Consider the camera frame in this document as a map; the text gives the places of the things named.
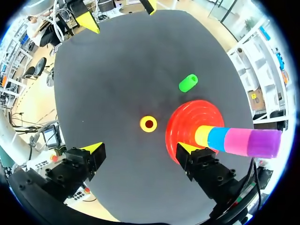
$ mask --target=cable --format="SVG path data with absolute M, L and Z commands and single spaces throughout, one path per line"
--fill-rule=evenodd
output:
M 83 200 L 84 202 L 87 202 L 87 203 L 90 203 L 90 202 L 93 202 L 93 201 L 95 201 L 95 200 L 97 200 L 97 198 L 95 198 L 94 200 L 92 200 L 92 201 L 86 201 L 86 200 Z
M 56 133 L 54 133 L 51 137 L 49 137 L 49 139 L 46 141 L 46 143 L 40 148 L 40 149 L 38 149 L 37 151 L 41 151 L 46 145 L 47 145 L 47 143 L 48 143 L 48 141 L 55 135 Z
M 25 122 L 25 123 L 36 124 L 36 123 L 32 123 L 32 122 L 28 122 L 28 121 L 20 120 L 20 119 L 18 119 L 18 118 L 12 118 L 12 120 L 19 120 L 19 121 L 23 121 L 23 122 Z
M 29 159 L 28 159 L 28 161 L 31 160 L 31 155 L 32 155 L 32 146 L 31 146 L 31 144 L 29 144 L 29 146 L 30 146 L 30 154 L 29 154 Z
M 262 204 L 262 195 L 261 195 L 261 187 L 259 185 L 258 173 L 257 173 L 255 162 L 254 162 L 254 175 L 255 175 L 256 188 L 258 192 L 258 206 L 257 206 L 257 212 L 258 212 Z
M 59 29 L 59 27 L 58 27 L 58 25 L 56 23 L 56 6 L 57 6 L 57 2 L 58 2 L 58 0 L 54 0 L 54 3 L 53 3 L 53 15 L 52 15 L 53 26 L 54 26 L 54 30 L 55 30 L 56 36 L 58 37 L 58 39 L 60 40 L 60 42 L 63 42 L 64 41 L 64 36 L 63 36 L 62 32 L 59 34 L 59 30 L 60 29 Z
M 252 170 L 253 170 L 253 165 L 254 165 L 254 158 L 251 159 L 250 167 L 248 169 L 248 173 L 247 173 L 241 187 L 239 188 L 239 190 L 235 194 L 235 196 L 226 205 L 224 205 L 222 210 L 218 211 L 218 214 L 215 214 L 214 216 L 212 216 L 211 219 L 217 219 L 217 218 L 223 216 L 224 212 L 226 212 L 228 209 L 230 209 L 232 207 L 232 205 L 237 201 L 240 194 L 243 192 L 243 190 L 245 189 L 245 187 L 247 186 L 247 184 L 250 181 L 250 178 L 251 178 L 251 175 L 252 175 Z
M 72 12 L 69 9 L 67 9 L 67 8 L 60 8 L 59 10 L 57 10 L 56 13 L 58 13 L 59 11 L 62 11 L 62 10 L 64 10 L 64 11 L 67 12 L 67 14 L 69 16 L 69 21 L 71 21 L 71 16 L 73 17 L 73 15 L 72 15 Z

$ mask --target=screw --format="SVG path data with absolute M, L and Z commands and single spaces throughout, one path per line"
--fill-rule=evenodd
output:
M 23 191 L 23 190 L 25 189 L 25 186 L 22 185 L 22 184 L 20 184 L 20 185 L 19 185 L 19 189 L 20 189 L 21 191 Z
M 217 177 L 217 180 L 219 181 L 219 182 L 222 182 L 223 181 L 223 177 Z
M 234 175 L 235 174 L 235 169 L 231 169 L 229 173 Z
M 57 181 L 58 181 L 58 182 L 63 182 L 63 181 L 64 181 L 64 176 L 63 176 L 63 175 L 59 175 L 59 176 L 57 177 Z

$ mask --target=white pipe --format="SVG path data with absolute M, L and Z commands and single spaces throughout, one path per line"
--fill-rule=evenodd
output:
M 0 110 L 0 146 L 18 165 L 25 164 L 30 155 L 30 146 L 15 132 L 7 118 Z M 34 159 L 39 153 L 32 148 L 31 158 Z
M 59 33 L 59 30 L 57 29 L 58 25 L 56 24 L 56 5 L 57 5 L 58 0 L 54 0 L 54 4 L 53 4 L 53 27 L 54 27 L 54 31 L 56 33 L 56 36 L 58 37 L 58 39 L 60 40 L 60 42 L 64 41 L 64 36 L 62 34 Z

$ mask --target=black tabletop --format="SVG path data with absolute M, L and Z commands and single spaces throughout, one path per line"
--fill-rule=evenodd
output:
M 215 203 L 169 157 L 165 129 L 181 104 L 203 99 L 226 127 L 253 128 L 245 90 L 217 40 L 177 10 L 119 16 L 63 43 L 54 68 L 55 99 L 67 147 L 103 141 L 107 158 L 91 182 L 99 202 L 124 222 L 196 224 Z M 189 74 L 198 84 L 182 93 Z M 141 130 L 156 118 L 152 133 Z M 221 163 L 246 175 L 250 159 L 219 153 Z

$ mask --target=white shelf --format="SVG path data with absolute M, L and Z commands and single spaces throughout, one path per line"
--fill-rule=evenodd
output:
M 272 112 L 274 112 L 274 111 L 276 111 L 276 110 L 279 110 L 279 106 L 278 106 L 278 107 L 274 107 L 273 99 L 272 99 L 272 104 L 269 104 L 269 103 L 268 103 L 268 100 L 270 99 L 270 91 L 272 91 L 272 92 L 271 92 L 272 96 L 274 96 L 274 95 L 273 95 L 274 91 L 277 93 L 276 86 L 275 86 L 275 85 L 272 85 L 272 89 L 270 89 L 269 86 L 265 86 L 265 85 L 264 85 L 264 81 L 263 81 L 262 76 L 261 76 L 261 74 L 260 74 L 260 70 L 257 68 L 256 63 L 255 63 L 255 61 L 254 61 L 255 59 L 254 59 L 254 57 L 253 57 L 253 54 L 251 54 L 251 53 L 248 51 L 248 48 L 249 48 L 249 47 L 246 47 L 246 46 L 243 46 L 243 45 L 242 45 L 241 48 L 242 48 L 243 52 L 245 53 L 246 57 L 248 58 L 248 60 L 249 60 L 249 62 L 250 62 L 250 64 L 251 64 L 251 67 L 253 68 L 253 70 L 254 70 L 254 72 L 255 72 L 255 74 L 256 74 L 256 77 L 257 77 L 257 79 L 258 79 L 258 82 L 259 82 L 259 84 L 260 84 L 260 87 L 261 87 L 261 89 L 262 89 L 262 96 L 263 96 L 263 99 L 264 99 L 264 101 L 265 101 L 266 112 L 267 112 L 266 117 L 267 117 L 267 119 L 269 119 L 269 118 L 270 118 L 270 114 L 271 114 Z
M 275 43 L 276 37 L 272 39 L 273 42 L 268 42 L 260 32 L 259 28 L 265 22 L 266 19 L 264 21 L 259 21 L 259 23 L 245 36 L 245 38 L 242 38 L 242 40 L 227 53 L 240 75 L 245 91 L 249 91 L 251 86 L 251 82 L 245 80 L 245 76 L 241 76 L 240 74 L 240 71 L 245 73 L 245 69 L 246 72 L 252 72 L 255 75 L 255 79 L 257 79 L 262 90 L 266 114 L 255 119 L 253 121 L 254 123 L 288 120 L 289 108 L 293 111 L 292 106 L 295 102 L 294 91 L 289 91 L 288 97 L 279 61 L 275 51 L 272 50 L 273 46 L 278 47 L 278 43 Z M 272 112 L 281 110 L 285 110 L 285 114 L 283 116 L 275 118 L 270 117 Z
M 266 56 L 270 57 L 272 60 L 269 60 L 268 63 L 269 64 L 273 64 L 273 72 L 276 73 L 276 75 L 279 77 L 279 81 L 280 81 L 280 85 L 282 87 L 282 94 L 283 94 L 283 99 L 285 101 L 285 105 L 287 106 L 285 108 L 286 110 L 286 115 L 288 115 L 288 99 L 287 99 L 287 94 L 286 94 L 286 88 L 285 88 L 285 82 L 283 80 L 282 74 L 281 74 L 281 70 L 280 70 L 280 64 L 279 61 L 277 59 L 277 56 L 273 53 L 268 41 L 263 37 L 263 35 L 261 34 L 261 32 L 258 30 L 257 32 L 257 36 L 260 38 L 260 40 L 264 43 L 264 47 L 266 49 Z

